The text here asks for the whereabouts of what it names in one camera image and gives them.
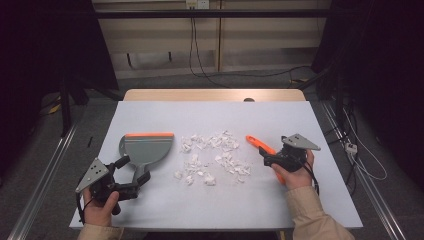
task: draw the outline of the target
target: white cable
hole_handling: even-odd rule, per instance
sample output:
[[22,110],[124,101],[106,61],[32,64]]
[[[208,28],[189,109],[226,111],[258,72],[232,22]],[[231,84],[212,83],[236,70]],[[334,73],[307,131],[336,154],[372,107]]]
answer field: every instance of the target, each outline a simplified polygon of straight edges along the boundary
[[361,139],[359,139],[358,135],[356,135],[355,129],[353,128],[352,123],[350,122],[349,116],[347,115],[346,110],[344,108],[343,108],[343,112],[344,112],[344,114],[347,117],[347,121],[348,121],[348,123],[349,123],[349,125],[350,125],[350,127],[352,129],[352,132],[355,135],[356,139],[358,139],[359,143],[371,154],[371,156],[377,161],[377,163],[383,169],[383,171],[384,171],[384,177],[379,178],[379,177],[376,177],[376,176],[372,175],[371,173],[369,173],[365,168],[361,167],[361,165],[358,162],[355,161],[355,157],[353,156],[352,153],[350,153],[350,155],[352,157],[352,160],[356,163],[356,165],[358,166],[359,169],[361,169],[363,172],[365,172],[371,178],[374,178],[376,180],[384,180],[384,179],[386,179],[387,178],[387,172],[386,172],[386,169],[384,168],[383,164],[381,164],[381,162],[378,160],[378,158],[362,143],[362,141],[361,141]]

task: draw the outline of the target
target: finger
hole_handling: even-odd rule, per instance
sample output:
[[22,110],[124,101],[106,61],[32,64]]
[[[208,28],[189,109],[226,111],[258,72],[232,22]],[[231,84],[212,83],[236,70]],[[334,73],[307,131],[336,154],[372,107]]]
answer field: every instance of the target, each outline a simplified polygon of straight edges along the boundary
[[116,203],[118,203],[119,199],[119,193],[118,192],[112,192],[107,199],[105,206],[103,209],[107,211],[109,214],[112,213],[113,208],[115,207]]
[[271,164],[272,169],[274,169],[274,171],[276,171],[277,173],[279,173],[283,178],[286,178],[286,176],[289,174],[289,172],[287,172],[286,169],[282,168],[280,165],[278,164]]
[[91,200],[91,192],[89,188],[85,188],[82,191],[82,197],[84,198],[84,204],[87,204]]
[[314,165],[314,154],[312,153],[311,149],[306,149],[306,161],[313,167]]

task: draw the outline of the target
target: triangular metal plate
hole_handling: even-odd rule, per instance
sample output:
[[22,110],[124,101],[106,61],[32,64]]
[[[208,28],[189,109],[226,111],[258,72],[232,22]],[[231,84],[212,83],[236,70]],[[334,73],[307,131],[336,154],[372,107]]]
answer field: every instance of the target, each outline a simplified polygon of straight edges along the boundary
[[315,145],[313,142],[309,141],[299,133],[296,133],[293,136],[290,136],[288,138],[283,139],[283,143],[290,145],[294,148],[301,148],[301,149],[312,149],[312,150],[321,150],[320,147]]
[[75,189],[75,192],[80,193],[86,187],[91,186],[108,173],[109,170],[106,166],[98,158],[95,158],[84,177],[81,179],[81,182],[78,184],[78,187]]

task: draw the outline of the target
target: table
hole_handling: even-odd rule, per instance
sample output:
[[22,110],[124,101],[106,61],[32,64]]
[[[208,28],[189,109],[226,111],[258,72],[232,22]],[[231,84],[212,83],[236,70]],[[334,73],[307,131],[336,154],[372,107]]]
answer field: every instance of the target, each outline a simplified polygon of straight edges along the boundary
[[[245,98],[257,102],[240,102]],[[152,179],[142,187],[139,198],[121,203],[123,212],[113,219],[114,226],[143,231],[270,231],[293,227],[285,204],[286,188],[278,183],[271,168],[263,166],[257,150],[243,142],[243,138],[253,134],[278,148],[280,134],[290,136],[300,131],[322,148],[315,154],[314,168],[324,209],[346,227],[362,227],[312,108],[304,100],[299,90],[128,91],[125,101],[118,105],[99,153],[100,160],[105,164],[115,161],[119,157],[120,136],[128,132],[172,131],[175,141],[169,154],[150,169]],[[190,158],[180,153],[181,137],[193,131],[207,134],[216,130],[233,132],[241,149],[234,157],[251,166],[251,176],[244,183],[234,181],[210,161],[216,155],[211,150],[199,153],[199,158],[206,159],[202,162],[205,167],[212,164],[208,165],[208,171],[216,176],[216,186],[206,186],[201,181],[188,186],[175,179],[174,171]],[[133,170],[124,168],[115,173],[119,183],[131,181]],[[81,227],[77,214],[71,227]]]

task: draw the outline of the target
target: person's left hand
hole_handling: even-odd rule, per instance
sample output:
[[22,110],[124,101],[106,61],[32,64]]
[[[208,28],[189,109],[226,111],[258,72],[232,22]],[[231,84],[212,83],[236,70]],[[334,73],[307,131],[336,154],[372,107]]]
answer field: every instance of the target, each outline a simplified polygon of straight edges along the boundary
[[99,203],[91,198],[88,188],[83,191],[84,204],[91,202],[84,209],[85,222],[92,225],[111,227],[112,226],[112,210],[118,203],[119,193],[112,192],[105,204]]

